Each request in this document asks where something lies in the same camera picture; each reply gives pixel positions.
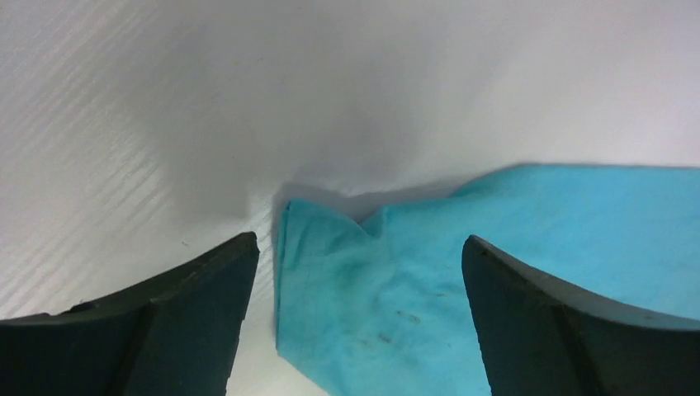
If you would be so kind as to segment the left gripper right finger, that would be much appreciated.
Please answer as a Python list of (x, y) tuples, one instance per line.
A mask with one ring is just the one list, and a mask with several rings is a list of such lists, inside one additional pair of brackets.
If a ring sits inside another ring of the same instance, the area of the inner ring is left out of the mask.
[(697, 320), (609, 299), (474, 235), (461, 267), (492, 394), (698, 394)]

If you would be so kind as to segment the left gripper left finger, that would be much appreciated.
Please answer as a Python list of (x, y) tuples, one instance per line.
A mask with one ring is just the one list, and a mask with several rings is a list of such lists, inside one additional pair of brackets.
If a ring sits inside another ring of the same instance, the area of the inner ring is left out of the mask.
[(241, 233), (62, 313), (2, 320), (2, 394), (225, 394), (258, 259)]

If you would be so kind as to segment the turquoise t shirt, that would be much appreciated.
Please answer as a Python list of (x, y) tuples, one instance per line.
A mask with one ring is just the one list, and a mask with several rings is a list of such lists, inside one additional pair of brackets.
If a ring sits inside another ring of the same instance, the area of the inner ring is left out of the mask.
[(332, 395), (696, 395), (699, 171), (527, 165), (281, 212), (277, 352)]

